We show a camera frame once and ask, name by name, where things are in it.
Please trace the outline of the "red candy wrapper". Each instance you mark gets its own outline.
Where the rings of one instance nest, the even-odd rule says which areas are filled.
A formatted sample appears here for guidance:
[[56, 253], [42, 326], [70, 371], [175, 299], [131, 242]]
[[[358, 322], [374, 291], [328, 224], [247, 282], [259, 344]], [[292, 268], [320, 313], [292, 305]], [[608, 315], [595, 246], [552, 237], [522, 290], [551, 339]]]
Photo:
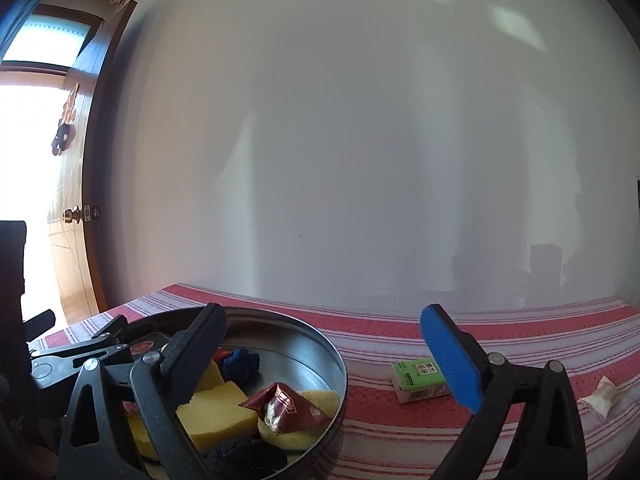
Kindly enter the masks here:
[[273, 382], [240, 403], [254, 411], [274, 434], [316, 430], [328, 426], [332, 418], [314, 402], [283, 382]]

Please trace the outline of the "dark door hanging ornament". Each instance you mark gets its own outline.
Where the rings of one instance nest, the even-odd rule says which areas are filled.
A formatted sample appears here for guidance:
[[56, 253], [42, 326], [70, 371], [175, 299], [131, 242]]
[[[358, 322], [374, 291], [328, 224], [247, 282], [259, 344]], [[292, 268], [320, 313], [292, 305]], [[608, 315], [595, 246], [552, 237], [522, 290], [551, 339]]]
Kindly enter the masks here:
[[63, 105], [62, 115], [58, 121], [58, 128], [51, 142], [51, 152], [53, 156], [60, 156], [66, 150], [66, 144], [70, 137], [70, 127], [76, 118], [78, 90], [79, 84], [75, 82]]

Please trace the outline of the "wooden door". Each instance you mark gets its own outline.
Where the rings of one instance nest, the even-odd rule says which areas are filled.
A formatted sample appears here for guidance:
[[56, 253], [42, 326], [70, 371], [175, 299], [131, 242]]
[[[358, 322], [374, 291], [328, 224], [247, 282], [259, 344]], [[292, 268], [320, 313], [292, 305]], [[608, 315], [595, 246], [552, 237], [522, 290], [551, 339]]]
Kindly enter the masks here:
[[[64, 223], [63, 211], [92, 205], [89, 169], [100, 107], [113, 58], [136, 4], [108, 20], [40, 6], [1, 64], [1, 217], [27, 224], [26, 294], [31, 318], [52, 310], [56, 328], [104, 306], [89, 236], [94, 221]], [[79, 84], [66, 150], [51, 142], [62, 108]]]

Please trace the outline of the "brass door knob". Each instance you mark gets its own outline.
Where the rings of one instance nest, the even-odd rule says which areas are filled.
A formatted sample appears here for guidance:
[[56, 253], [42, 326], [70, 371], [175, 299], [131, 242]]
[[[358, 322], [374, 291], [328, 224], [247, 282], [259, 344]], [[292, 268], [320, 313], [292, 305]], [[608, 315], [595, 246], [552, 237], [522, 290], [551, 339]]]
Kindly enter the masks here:
[[84, 205], [73, 206], [73, 208], [67, 208], [63, 211], [62, 221], [64, 223], [80, 223], [91, 222], [101, 218], [102, 212], [99, 206]]

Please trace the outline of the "green tissue pack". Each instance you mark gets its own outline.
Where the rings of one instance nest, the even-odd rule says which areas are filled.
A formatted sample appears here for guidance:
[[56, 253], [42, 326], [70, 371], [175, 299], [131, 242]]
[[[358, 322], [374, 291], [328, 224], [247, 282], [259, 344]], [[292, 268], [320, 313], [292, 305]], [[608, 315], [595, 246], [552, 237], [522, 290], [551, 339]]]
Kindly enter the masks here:
[[444, 374], [433, 358], [393, 363], [390, 380], [400, 404], [450, 393]]

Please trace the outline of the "black playing card box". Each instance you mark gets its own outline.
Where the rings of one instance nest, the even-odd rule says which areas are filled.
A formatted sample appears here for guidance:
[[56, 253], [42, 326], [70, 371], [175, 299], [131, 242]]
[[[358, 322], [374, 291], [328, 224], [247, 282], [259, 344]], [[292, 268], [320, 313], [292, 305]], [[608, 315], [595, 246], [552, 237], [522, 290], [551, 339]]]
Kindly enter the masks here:
[[169, 336], [156, 330], [130, 342], [129, 349], [132, 357], [136, 360], [141, 358], [145, 353], [162, 351], [169, 341]]

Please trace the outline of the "beige snack packet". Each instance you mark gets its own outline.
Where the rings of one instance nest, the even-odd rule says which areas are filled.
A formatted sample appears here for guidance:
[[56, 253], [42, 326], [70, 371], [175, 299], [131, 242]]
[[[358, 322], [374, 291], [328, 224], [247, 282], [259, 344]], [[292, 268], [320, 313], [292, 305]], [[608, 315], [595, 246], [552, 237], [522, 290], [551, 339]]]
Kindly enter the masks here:
[[595, 388], [589, 396], [579, 398], [578, 402], [584, 404], [600, 418], [607, 419], [608, 413], [620, 400], [622, 394], [623, 390], [620, 386], [615, 385], [610, 378], [603, 376], [599, 380], [597, 388]]

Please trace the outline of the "yellow green scrub sponge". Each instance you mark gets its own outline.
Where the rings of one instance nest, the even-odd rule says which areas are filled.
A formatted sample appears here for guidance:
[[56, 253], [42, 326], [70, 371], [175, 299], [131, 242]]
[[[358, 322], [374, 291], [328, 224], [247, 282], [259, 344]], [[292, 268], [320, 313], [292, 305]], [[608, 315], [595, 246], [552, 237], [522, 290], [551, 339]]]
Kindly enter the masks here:
[[149, 460], [157, 460], [157, 455], [153, 448], [151, 439], [146, 432], [144, 423], [140, 416], [138, 406], [134, 402], [124, 401], [124, 406], [128, 424], [132, 435], [134, 436], [134, 443], [137, 445], [138, 452]]

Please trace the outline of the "yellow sponge block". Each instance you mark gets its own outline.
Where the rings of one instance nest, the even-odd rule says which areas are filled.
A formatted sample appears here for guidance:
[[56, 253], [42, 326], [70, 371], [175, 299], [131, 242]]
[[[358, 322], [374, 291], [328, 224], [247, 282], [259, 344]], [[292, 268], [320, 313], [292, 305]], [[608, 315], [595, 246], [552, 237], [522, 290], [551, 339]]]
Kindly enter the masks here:
[[177, 408], [177, 416], [193, 445], [206, 453], [224, 442], [257, 432], [257, 414], [243, 408], [247, 400], [234, 382], [194, 393]]

